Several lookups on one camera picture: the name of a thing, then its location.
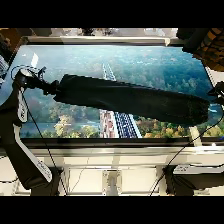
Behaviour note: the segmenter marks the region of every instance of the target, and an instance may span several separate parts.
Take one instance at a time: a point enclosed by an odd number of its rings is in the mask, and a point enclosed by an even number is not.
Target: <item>folded umbrella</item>
[[[129,83],[64,75],[57,102],[194,126],[208,120],[209,101]]]

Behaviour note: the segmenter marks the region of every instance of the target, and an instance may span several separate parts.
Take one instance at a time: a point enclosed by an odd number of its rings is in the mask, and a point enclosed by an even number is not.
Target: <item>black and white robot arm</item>
[[[57,171],[47,167],[36,158],[22,143],[19,133],[22,124],[27,122],[28,108],[23,99],[27,88],[41,88],[45,94],[54,93],[57,82],[49,84],[37,77],[32,71],[20,69],[13,82],[13,91],[9,98],[0,106],[0,136],[2,146],[10,159],[15,172],[26,190],[38,191],[47,189],[42,195],[51,195],[49,189],[57,176]]]

